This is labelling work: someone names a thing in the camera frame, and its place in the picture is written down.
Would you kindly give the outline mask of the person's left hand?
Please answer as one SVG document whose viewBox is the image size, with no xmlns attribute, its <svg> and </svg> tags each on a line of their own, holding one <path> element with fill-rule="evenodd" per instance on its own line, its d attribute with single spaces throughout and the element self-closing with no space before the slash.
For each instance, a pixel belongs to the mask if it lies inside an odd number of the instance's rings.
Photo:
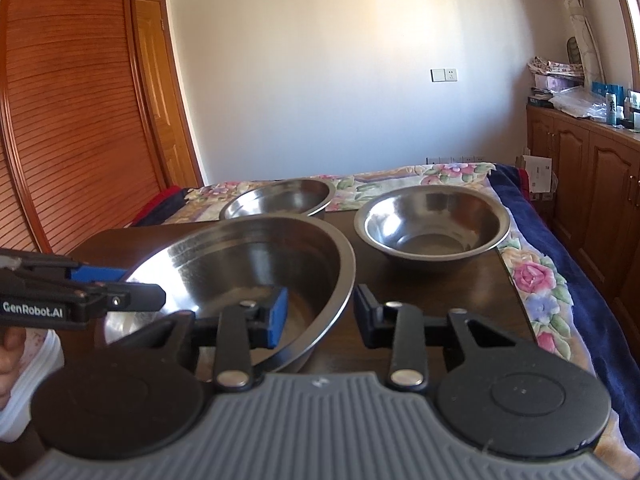
<svg viewBox="0 0 640 480">
<path fill-rule="evenodd" d="M 9 403 L 11 390 L 20 374 L 20 361 L 25 349 L 24 327 L 7 327 L 0 347 L 0 408 Z"/>
</svg>

